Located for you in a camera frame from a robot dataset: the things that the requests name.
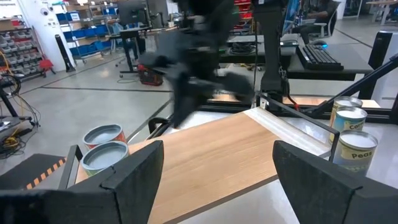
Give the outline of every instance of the can lid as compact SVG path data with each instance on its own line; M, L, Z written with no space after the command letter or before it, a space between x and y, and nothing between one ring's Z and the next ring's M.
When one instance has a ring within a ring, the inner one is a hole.
M375 137L363 131L343 131L340 139L354 147L371 149L377 146L378 142Z
M88 151L83 157L83 168L98 170L107 168L124 158L128 153L128 146L123 142L107 142Z
M361 107L362 100L352 97L352 96L341 96L335 100L341 106L358 106Z
M342 117L353 119L365 118L368 115L367 112L365 110L362 110L361 108L347 106L342 106L341 108L338 108L336 113Z
M99 126L89 131L83 138L85 144L101 144L116 138L122 131L122 127L117 124Z

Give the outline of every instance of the computer monitor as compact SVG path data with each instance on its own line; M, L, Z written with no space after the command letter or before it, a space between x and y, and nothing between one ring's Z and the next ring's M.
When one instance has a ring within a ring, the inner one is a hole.
M294 25L296 16L300 10L300 0L289 0L286 7L284 24L282 27L282 35L286 34Z
M120 24L125 26L141 22L148 26L149 20L146 11L146 5L141 0L119 1Z

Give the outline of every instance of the office chair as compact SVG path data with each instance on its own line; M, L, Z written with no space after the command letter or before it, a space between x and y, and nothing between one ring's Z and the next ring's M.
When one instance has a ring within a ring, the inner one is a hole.
M316 26L320 26L320 33L313 33L310 34L310 38L312 37L312 39L315 38L326 38L326 37L331 37L333 35L333 31L335 30L335 25L336 25L336 21L337 21L337 8L340 4L340 2L336 2L334 1L334 3L336 4L336 8L334 13L331 15L330 20L328 23L324 23L324 22L314 22L313 24Z

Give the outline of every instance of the keyboard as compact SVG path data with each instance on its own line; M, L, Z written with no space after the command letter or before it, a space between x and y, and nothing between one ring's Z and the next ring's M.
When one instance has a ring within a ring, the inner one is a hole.
M309 70L341 71L344 69L321 45L299 47L297 55L304 68Z

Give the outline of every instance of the cable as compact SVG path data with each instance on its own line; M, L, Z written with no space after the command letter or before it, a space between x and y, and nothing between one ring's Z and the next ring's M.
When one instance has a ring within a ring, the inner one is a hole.
M257 20L253 19L254 22L254 36L256 39L256 43L255 43L255 48L256 48L256 56L254 57L254 81L253 81L253 88L256 89L256 73L257 73L257 57L259 55L259 50L258 50L258 39L257 39Z
M128 83L136 83L139 81L139 77L135 78L121 78L117 81L118 84L128 84Z
M253 46L247 42L235 42L229 50L233 55L249 55L253 52Z

